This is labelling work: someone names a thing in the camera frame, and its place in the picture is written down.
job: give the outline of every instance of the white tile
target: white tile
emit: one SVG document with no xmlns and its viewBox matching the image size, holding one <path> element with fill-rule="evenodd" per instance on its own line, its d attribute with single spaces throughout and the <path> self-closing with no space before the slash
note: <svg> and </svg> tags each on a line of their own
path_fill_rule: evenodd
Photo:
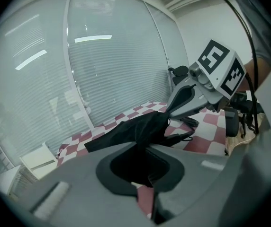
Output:
<svg viewBox="0 0 271 227">
<path fill-rule="evenodd" d="M 182 124 L 183 122 L 180 120 L 172 120 L 172 119 L 170 120 L 170 126 L 174 128 L 179 128 Z"/>
<path fill-rule="evenodd" d="M 92 141 L 92 138 L 89 138 L 89 139 L 87 139 L 87 140 L 84 140 L 84 141 L 80 142 L 80 144 L 86 144 L 86 143 L 88 143 L 88 142 L 90 142 L 90 141 Z"/>
<path fill-rule="evenodd" d="M 67 152 L 67 147 L 61 151 L 59 158 L 62 158 L 63 156 L 65 156 L 66 152 Z"/>
<path fill-rule="evenodd" d="M 172 132 L 171 135 L 173 135 L 173 134 L 185 134 L 185 133 L 187 133 L 187 131 L 184 131 L 184 130 L 182 130 L 182 129 L 175 129 L 175 130 Z"/>
<path fill-rule="evenodd" d="M 72 141 L 72 137 L 69 137 L 66 140 L 64 140 L 62 144 L 70 144 L 71 141 Z"/>
<path fill-rule="evenodd" d="M 147 103 L 142 104 L 141 106 L 142 106 L 142 107 L 147 107 L 147 106 L 150 105 L 150 104 L 151 104 L 151 103 L 147 102 Z"/>
<path fill-rule="evenodd" d="M 77 156 L 77 152 L 76 152 L 76 151 L 73 152 L 73 153 L 71 153 L 71 154 L 69 154 L 69 155 L 67 155 L 67 156 L 65 156 L 64 159 L 63 159 L 62 164 L 63 164 L 64 162 L 66 162 L 66 161 L 72 159 L 72 158 L 75 158 L 76 156 Z"/>
<path fill-rule="evenodd" d="M 78 147 L 77 147 L 77 151 L 85 149 L 85 146 L 84 146 L 85 143 L 86 143 L 86 140 L 80 142 L 79 145 L 78 145 Z"/>
<path fill-rule="evenodd" d="M 81 136 L 83 136 L 84 134 L 87 134 L 89 131 L 91 131 L 91 130 L 87 130 L 87 131 L 82 132 Z"/>
<path fill-rule="evenodd" d="M 79 143 L 79 139 L 73 140 L 70 142 L 70 146 L 77 145 Z"/>
<path fill-rule="evenodd" d="M 111 123 L 113 123 L 113 122 L 115 122 L 115 121 L 116 121 L 116 119 L 115 119 L 115 118 L 112 118 L 112 119 L 109 119 L 109 120 L 105 121 L 103 124 L 104 124 L 104 125 L 109 125 L 109 124 L 111 124 Z"/>
<path fill-rule="evenodd" d="M 129 109 L 129 110 L 123 112 L 123 114 L 125 114 L 125 115 L 130 115 L 130 114 L 132 114 L 132 113 L 134 113 L 134 112 L 135 112 L 135 110 Z"/>
<path fill-rule="evenodd" d="M 205 117 L 205 113 L 197 113 L 195 115 L 190 116 L 189 118 L 195 119 L 198 122 L 202 122 Z"/>
<path fill-rule="evenodd" d="M 164 105 L 159 105 L 159 104 L 157 104 L 157 105 L 155 105 L 155 106 L 153 106 L 151 109 L 153 109 L 153 110 L 160 110 L 161 108 L 163 108 L 164 107 Z"/>
<path fill-rule="evenodd" d="M 217 119 L 217 126 L 220 128 L 226 128 L 225 116 L 219 116 Z"/>
<path fill-rule="evenodd" d="M 137 112 L 142 114 L 143 112 L 147 111 L 148 109 L 150 109 L 150 108 L 146 108 L 146 107 L 140 108 L 139 110 L 137 110 Z"/>
<path fill-rule="evenodd" d="M 136 117 L 138 117 L 138 116 L 141 116 L 141 115 L 142 115 L 141 113 L 138 113 L 137 115 L 131 117 L 130 119 L 134 119 L 134 118 L 136 118 Z"/>
<path fill-rule="evenodd" d="M 112 128 L 110 128 L 110 129 L 108 129 L 108 130 L 105 130 L 105 131 L 104 131 L 105 134 L 108 133 L 109 131 L 112 131 L 115 127 L 112 127 Z"/>
<path fill-rule="evenodd" d="M 101 127 L 95 127 L 92 131 L 91 131 L 91 134 L 92 134 L 92 137 L 98 135 L 98 134 L 101 134 L 105 132 L 105 127 L 104 126 L 101 126 Z"/>
<path fill-rule="evenodd" d="M 128 118 L 127 116 L 125 116 L 125 117 L 123 117 L 123 118 L 117 120 L 117 124 L 119 124 L 119 123 L 121 123 L 121 122 L 123 122 L 123 121 L 127 121 L 127 120 L 129 120 L 129 118 Z"/>
<path fill-rule="evenodd" d="M 206 122 L 200 122 L 193 136 L 197 135 L 200 136 L 201 138 L 212 141 L 215 138 L 216 131 L 217 131 L 216 125 Z"/>
<path fill-rule="evenodd" d="M 225 145 L 217 143 L 217 142 L 211 142 L 206 154 L 224 156 Z"/>
</svg>

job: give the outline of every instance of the black fabric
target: black fabric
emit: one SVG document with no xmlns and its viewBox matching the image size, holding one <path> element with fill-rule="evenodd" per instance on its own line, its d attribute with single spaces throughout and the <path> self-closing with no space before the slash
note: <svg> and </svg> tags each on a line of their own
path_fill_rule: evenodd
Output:
<svg viewBox="0 0 271 227">
<path fill-rule="evenodd" d="M 239 110 L 243 114 L 250 114 L 252 111 L 253 102 L 250 100 L 246 100 L 246 101 L 238 102 L 238 103 L 230 102 L 230 105 L 236 110 Z M 257 103 L 257 114 L 261 114 L 261 113 L 264 113 L 264 111 L 261 105 Z"/>
<path fill-rule="evenodd" d="M 169 113 L 158 111 L 147 113 L 121 122 L 107 134 L 85 144 L 88 152 L 104 149 L 110 146 L 132 142 L 137 143 L 137 150 L 143 150 L 150 143 L 158 144 L 166 140 L 165 130 L 169 125 Z"/>
</svg>

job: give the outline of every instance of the table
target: table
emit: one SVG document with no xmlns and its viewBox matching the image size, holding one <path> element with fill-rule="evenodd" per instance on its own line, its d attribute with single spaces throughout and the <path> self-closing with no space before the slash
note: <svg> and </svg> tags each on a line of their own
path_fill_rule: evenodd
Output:
<svg viewBox="0 0 271 227">
<path fill-rule="evenodd" d="M 69 137 L 63 142 L 58 150 L 57 166 L 60 166 L 67 160 L 74 157 L 87 155 L 88 151 L 84 144 L 111 131 L 120 122 L 127 121 L 153 111 L 165 112 L 165 110 L 166 103 L 147 102 L 121 113 L 113 119 L 95 127 L 93 130 L 78 133 Z M 200 113 L 191 116 L 191 118 L 199 122 L 195 133 L 192 135 L 193 140 L 181 141 L 172 147 L 180 150 L 224 156 L 226 141 L 224 110 L 216 113 L 203 109 Z M 165 136 L 177 133 L 184 134 L 189 131 L 191 131 L 191 129 L 181 121 L 171 120 L 170 125 L 166 129 Z M 150 216 L 153 205 L 153 188 L 148 188 L 136 183 L 134 183 L 134 185 L 137 187 L 138 191 L 139 207 L 147 216 Z"/>
</svg>

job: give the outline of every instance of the black cable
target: black cable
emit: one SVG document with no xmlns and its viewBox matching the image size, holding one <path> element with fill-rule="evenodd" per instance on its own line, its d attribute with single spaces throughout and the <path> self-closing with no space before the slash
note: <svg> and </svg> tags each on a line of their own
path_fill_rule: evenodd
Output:
<svg viewBox="0 0 271 227">
<path fill-rule="evenodd" d="M 194 127 L 195 128 L 198 127 L 199 122 L 196 121 L 195 119 L 192 119 L 192 118 L 189 118 L 189 117 L 186 117 L 186 118 L 183 118 L 183 119 L 180 119 L 180 120 L 191 129 L 190 132 L 187 132 L 185 134 L 180 135 L 181 141 L 191 141 L 191 140 L 193 140 L 191 135 L 194 134 L 194 132 L 195 132 Z"/>
<path fill-rule="evenodd" d="M 251 97 L 254 97 L 254 90 L 253 90 L 253 83 L 251 82 L 251 78 L 248 73 L 245 74 L 245 78 L 249 84 Z M 257 114 L 257 103 L 253 101 L 253 117 L 254 117 L 254 127 L 255 127 L 255 134 L 259 133 L 259 126 L 258 126 L 258 114 Z"/>
<path fill-rule="evenodd" d="M 198 121 L 189 117 L 183 118 L 181 121 L 184 122 L 192 131 L 195 131 L 194 128 L 197 128 L 199 125 Z"/>
<path fill-rule="evenodd" d="M 257 115 L 257 99 L 254 95 L 254 92 L 257 90 L 258 88 L 258 84 L 259 84 L 259 71 L 258 71 L 258 61 L 257 61 L 257 56 L 255 53 L 255 49 L 254 49 L 254 44 L 253 44 L 253 39 L 251 38 L 251 35 L 249 33 L 249 29 L 245 23 L 245 21 L 243 20 L 243 18 L 241 17 L 241 15 L 238 13 L 238 11 L 234 8 L 234 6 L 228 1 L 228 0 L 223 0 L 224 2 L 227 3 L 227 5 L 231 8 L 231 10 L 235 13 L 236 17 L 239 19 L 250 44 L 251 50 L 252 50 L 252 54 L 253 54 L 253 71 L 254 71 L 254 87 L 252 84 L 252 81 L 248 75 L 248 73 L 246 74 L 246 79 L 247 82 L 249 84 L 249 88 L 250 88 L 250 93 L 251 93 L 251 97 L 252 97 L 252 102 L 253 102 L 253 107 L 252 107 L 252 112 L 253 112 L 253 116 L 254 116 L 254 124 L 255 124 L 255 134 L 259 133 L 259 128 L 258 128 L 258 115 Z"/>
<path fill-rule="evenodd" d="M 227 3 L 227 5 L 231 8 L 231 10 L 235 13 L 236 17 L 239 19 L 250 44 L 251 50 L 252 50 L 252 54 L 253 54 L 253 68 L 254 68 L 254 91 L 257 90 L 258 88 L 258 84 L 259 84 L 259 72 L 258 72 L 258 61 L 257 61 L 257 56 L 255 53 L 255 49 L 254 49 L 254 44 L 253 44 L 253 39 L 251 38 L 251 35 L 249 33 L 249 29 L 245 23 L 245 21 L 243 20 L 243 18 L 241 17 L 241 15 L 238 13 L 238 11 L 234 8 L 234 6 L 230 3 L 230 1 L 228 0 L 223 0 L 224 2 Z"/>
</svg>

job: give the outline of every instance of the black cloth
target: black cloth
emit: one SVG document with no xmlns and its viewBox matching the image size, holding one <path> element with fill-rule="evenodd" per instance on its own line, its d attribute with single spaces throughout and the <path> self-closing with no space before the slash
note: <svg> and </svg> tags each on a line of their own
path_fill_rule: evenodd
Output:
<svg viewBox="0 0 271 227">
<path fill-rule="evenodd" d="M 169 113 L 154 111 L 121 122 L 107 134 L 92 140 L 85 145 L 88 152 L 104 149 L 110 146 L 132 142 L 137 143 L 137 149 L 143 150 L 150 143 L 158 144 L 164 140 L 165 130 L 169 125 Z"/>
</svg>

